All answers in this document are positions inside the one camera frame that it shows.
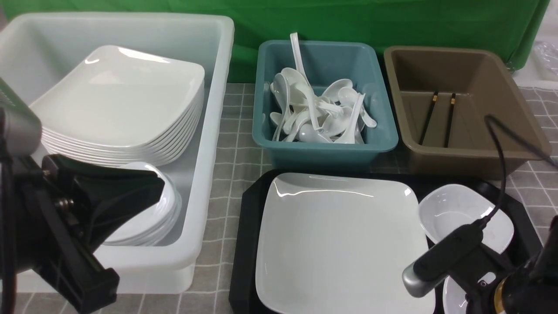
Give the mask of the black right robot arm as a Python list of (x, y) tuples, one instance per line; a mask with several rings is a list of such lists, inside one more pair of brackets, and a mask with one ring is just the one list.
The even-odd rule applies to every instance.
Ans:
[(452, 277), (444, 282), (446, 314), (555, 314), (557, 312), (557, 218), (549, 227), (542, 249), (514, 267), (486, 245), (480, 245), (467, 270), (476, 282), (467, 289)]

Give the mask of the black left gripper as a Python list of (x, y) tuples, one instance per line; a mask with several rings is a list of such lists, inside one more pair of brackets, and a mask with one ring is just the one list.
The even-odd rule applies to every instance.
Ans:
[(159, 202), (153, 171), (101, 167), (60, 154), (17, 160), (17, 271), (32, 270), (80, 314), (117, 300), (120, 277), (95, 251)]

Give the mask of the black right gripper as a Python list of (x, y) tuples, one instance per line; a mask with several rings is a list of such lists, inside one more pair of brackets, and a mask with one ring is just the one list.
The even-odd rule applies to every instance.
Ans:
[(449, 276), (472, 301), (473, 314), (541, 312), (541, 252), (514, 267), (480, 245), (449, 270)]

